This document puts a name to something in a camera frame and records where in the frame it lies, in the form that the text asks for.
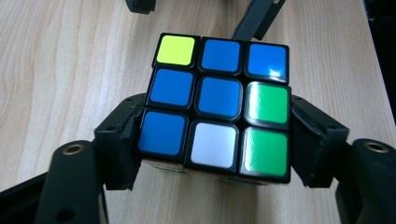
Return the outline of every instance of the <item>wooden table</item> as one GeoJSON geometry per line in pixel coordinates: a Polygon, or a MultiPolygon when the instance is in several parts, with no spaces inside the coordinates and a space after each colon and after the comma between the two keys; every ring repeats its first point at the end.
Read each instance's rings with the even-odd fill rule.
{"type": "MultiPolygon", "coordinates": [[[[0,1],[0,190],[48,170],[60,145],[145,92],[162,32],[230,37],[245,1],[0,1]]],[[[290,0],[264,42],[290,46],[290,86],[350,129],[396,146],[361,0],[290,0]]],[[[334,189],[251,187],[143,165],[134,191],[107,192],[111,223],[336,223],[334,189]]]]}

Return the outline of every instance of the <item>cube face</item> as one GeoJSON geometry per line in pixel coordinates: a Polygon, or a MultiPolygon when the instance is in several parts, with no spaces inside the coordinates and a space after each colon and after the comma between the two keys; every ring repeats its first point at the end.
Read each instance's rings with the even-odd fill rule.
{"type": "Polygon", "coordinates": [[[163,34],[137,146],[143,159],[238,182],[288,183],[288,57],[285,46],[163,34]]]}
{"type": "Polygon", "coordinates": [[[153,66],[193,67],[201,38],[195,35],[162,34],[153,66]]]}
{"type": "Polygon", "coordinates": [[[204,37],[198,67],[203,73],[237,76],[241,72],[242,52],[238,41],[204,37]]]}
{"type": "Polygon", "coordinates": [[[243,134],[242,175],[271,176],[287,182],[290,173],[288,136],[260,128],[247,128],[243,134]]]}
{"type": "Polygon", "coordinates": [[[289,128],[289,87],[262,82],[247,85],[245,119],[260,127],[289,128]]]}
{"type": "Polygon", "coordinates": [[[262,43],[247,44],[245,73],[265,81],[289,83],[289,48],[262,43]]]}
{"type": "Polygon", "coordinates": [[[137,148],[150,159],[181,162],[187,124],[184,115],[147,110],[137,148]]]}
{"type": "Polygon", "coordinates": [[[185,167],[234,174],[237,142],[235,126],[197,120],[191,125],[185,167]]]}
{"type": "Polygon", "coordinates": [[[235,120],[240,115],[242,84],[236,79],[204,77],[197,91],[195,109],[201,116],[235,120]]]}
{"type": "Polygon", "coordinates": [[[191,105],[195,74],[188,71],[159,68],[154,71],[148,92],[148,105],[188,109],[191,105]]]}

